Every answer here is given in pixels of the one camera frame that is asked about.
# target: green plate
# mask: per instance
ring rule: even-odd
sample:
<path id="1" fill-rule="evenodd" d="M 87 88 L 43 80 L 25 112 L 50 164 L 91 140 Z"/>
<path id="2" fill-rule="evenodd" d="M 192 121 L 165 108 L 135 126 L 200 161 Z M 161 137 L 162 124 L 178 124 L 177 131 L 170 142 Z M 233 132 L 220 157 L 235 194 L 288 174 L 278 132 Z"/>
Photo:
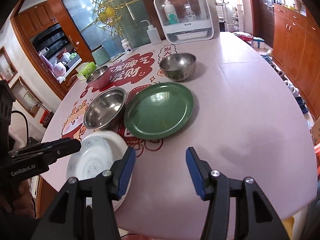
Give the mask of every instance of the green plate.
<path id="1" fill-rule="evenodd" d="M 181 129 L 192 110 L 189 89 L 178 83 L 160 83 L 145 88 L 128 103 L 124 125 L 139 139 L 161 139 Z"/>

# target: stainless steel bowl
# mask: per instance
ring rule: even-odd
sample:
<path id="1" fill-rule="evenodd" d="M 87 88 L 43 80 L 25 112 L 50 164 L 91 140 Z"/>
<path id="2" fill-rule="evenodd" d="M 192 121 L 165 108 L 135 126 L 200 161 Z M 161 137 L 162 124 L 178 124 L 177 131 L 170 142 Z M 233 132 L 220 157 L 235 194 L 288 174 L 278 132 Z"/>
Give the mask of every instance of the stainless steel bowl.
<path id="1" fill-rule="evenodd" d="M 176 53 L 161 60 L 159 66 L 164 75 L 173 81 L 183 81 L 196 71 L 196 56 L 191 53 Z"/>
<path id="2" fill-rule="evenodd" d="M 109 130 L 124 116 L 126 92 L 111 88 L 99 95 L 84 114 L 84 126 L 89 130 Z"/>

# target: door handle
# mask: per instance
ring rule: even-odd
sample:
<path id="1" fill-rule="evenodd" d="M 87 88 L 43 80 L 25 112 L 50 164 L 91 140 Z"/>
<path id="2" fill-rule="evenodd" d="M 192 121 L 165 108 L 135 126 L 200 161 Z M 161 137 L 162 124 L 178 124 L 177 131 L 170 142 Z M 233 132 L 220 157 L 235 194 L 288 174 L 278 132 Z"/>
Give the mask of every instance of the door handle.
<path id="1" fill-rule="evenodd" d="M 73 42 L 73 40 L 72 40 L 72 38 L 71 38 L 70 35 L 69 35 L 69 39 L 70 39 L 72 45 L 75 47 L 75 49 L 78 49 L 78 47 L 76 46 L 76 44 L 78 45 L 78 44 L 79 44 L 79 41 L 77 41 L 76 44 L 74 44 L 74 42 Z"/>

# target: pink tablecloth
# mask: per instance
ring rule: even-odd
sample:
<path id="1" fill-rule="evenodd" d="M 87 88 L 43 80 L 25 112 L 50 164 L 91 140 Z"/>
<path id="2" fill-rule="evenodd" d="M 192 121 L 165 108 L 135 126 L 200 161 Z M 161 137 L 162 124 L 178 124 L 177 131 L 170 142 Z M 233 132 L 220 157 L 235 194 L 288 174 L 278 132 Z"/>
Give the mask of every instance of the pink tablecloth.
<path id="1" fill-rule="evenodd" d="M 146 86 L 169 81 L 159 70 L 162 57 L 190 52 L 197 57 L 188 87 L 195 107 L 187 125 L 158 141 L 134 138 L 123 125 L 118 132 L 137 149 L 128 195 L 116 211 L 120 228 L 159 239 L 199 239 L 208 202 L 196 195 L 185 162 L 193 146 L 210 166 L 235 179 L 253 177 L 281 219 L 316 196 L 316 157 L 308 127 L 294 97 L 270 65 L 231 33 L 179 45 L 167 41 L 138 48 L 113 63 L 113 82 L 129 98 Z M 95 91 L 78 81 L 57 109 L 43 141 L 84 138 L 82 125 Z M 66 181 L 69 156 L 43 174 L 56 190 Z M 235 215 L 231 203 L 229 238 Z"/>

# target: cardboard box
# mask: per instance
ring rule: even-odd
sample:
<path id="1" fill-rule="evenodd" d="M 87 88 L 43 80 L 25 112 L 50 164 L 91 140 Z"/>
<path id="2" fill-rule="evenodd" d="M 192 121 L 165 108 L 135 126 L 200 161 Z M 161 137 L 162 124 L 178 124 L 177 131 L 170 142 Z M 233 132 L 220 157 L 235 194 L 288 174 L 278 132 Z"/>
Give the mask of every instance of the cardboard box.
<path id="1" fill-rule="evenodd" d="M 315 145 L 320 143 L 320 118 L 315 122 L 314 126 L 311 129 L 311 133 L 314 137 Z"/>
<path id="2" fill-rule="evenodd" d="M 264 49 L 264 39 L 259 37 L 253 37 L 252 47 L 257 49 Z"/>

